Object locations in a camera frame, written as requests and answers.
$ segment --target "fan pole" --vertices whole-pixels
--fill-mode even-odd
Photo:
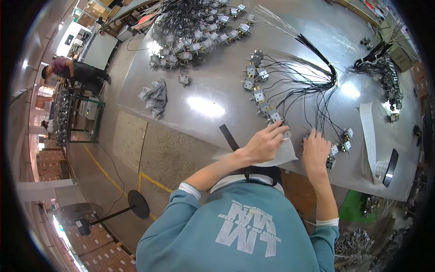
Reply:
[[[112,218],[112,217],[115,217],[115,216],[117,216],[117,215],[120,215],[121,213],[125,213],[126,211],[129,211],[129,210],[131,210],[131,209],[134,209],[135,207],[136,207],[136,205],[133,205],[133,206],[130,206],[130,207],[128,207],[128,208],[125,208],[124,210],[120,210],[119,212],[115,212],[114,214],[111,214],[111,215],[108,215],[108,216],[106,216],[106,217],[100,218],[100,219],[98,219],[98,220],[96,220],[96,221],[89,222],[89,226],[92,227],[92,226],[95,225],[95,224],[98,224],[98,223],[101,223],[101,222],[103,222],[103,221],[106,221],[106,220],[108,220],[108,219],[110,219],[110,218]]]

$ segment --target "man in maroon shirt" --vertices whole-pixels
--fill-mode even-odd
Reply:
[[[79,81],[94,84],[98,91],[103,87],[103,83],[98,79],[99,77],[107,81],[109,85],[112,83],[112,79],[105,71],[88,64],[74,62],[66,57],[57,57],[50,65],[44,67],[42,78],[46,80],[51,74],[67,78],[71,83]]]

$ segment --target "white printed logo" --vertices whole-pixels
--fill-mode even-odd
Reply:
[[[220,214],[218,216],[224,218],[225,222],[217,235],[216,242],[230,246],[237,238],[237,250],[252,254],[257,234],[260,234],[260,240],[267,243],[265,257],[276,255],[276,242],[281,242],[281,239],[275,236],[275,224],[271,215],[260,208],[242,205],[233,200],[228,215]],[[254,217],[254,223],[251,226],[249,223],[252,217]]]

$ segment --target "gray rag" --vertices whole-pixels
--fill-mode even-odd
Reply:
[[[152,89],[143,87],[139,98],[146,102],[145,109],[151,109],[153,118],[158,120],[166,106],[166,82],[161,77],[152,83]]]

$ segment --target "yellow floor line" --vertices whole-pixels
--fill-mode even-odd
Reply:
[[[138,181],[138,187],[139,187],[139,188],[141,187],[141,177],[146,178],[146,179],[149,180],[151,183],[157,185],[158,187],[162,188],[163,190],[165,190],[165,191],[167,191],[167,192],[169,192],[169,193],[172,193],[172,190],[171,190],[171,189],[169,189],[169,188],[166,187],[165,185],[163,185],[163,184],[161,184],[161,183],[155,181],[154,179],[148,177],[147,175],[145,175],[145,174],[142,173],[142,172],[139,172],[139,181]]]
[[[87,151],[87,153],[89,154],[89,156],[90,156],[90,158],[95,162],[95,164],[98,166],[98,168],[101,170],[101,172],[103,172],[103,174],[112,182],[112,184],[113,184],[113,186],[115,186],[116,187],[116,189],[118,189],[118,191],[120,191],[121,193],[124,193],[124,197],[126,197],[127,198],[127,194],[126,194],[126,192],[122,192],[122,189],[121,189],[121,187],[119,187],[119,185],[118,184],[116,184],[116,182],[109,176],[109,174],[103,169],[103,167],[97,162],[97,160],[94,158],[94,156],[92,155],[92,153],[89,151],[89,149],[86,147],[86,145],[85,144],[83,144],[83,147],[84,147],[84,149],[86,149],[86,151]],[[152,213],[150,213],[150,218],[151,219],[153,219],[154,221],[156,221],[157,220],[157,217],[155,216],[155,215],[153,215]]]

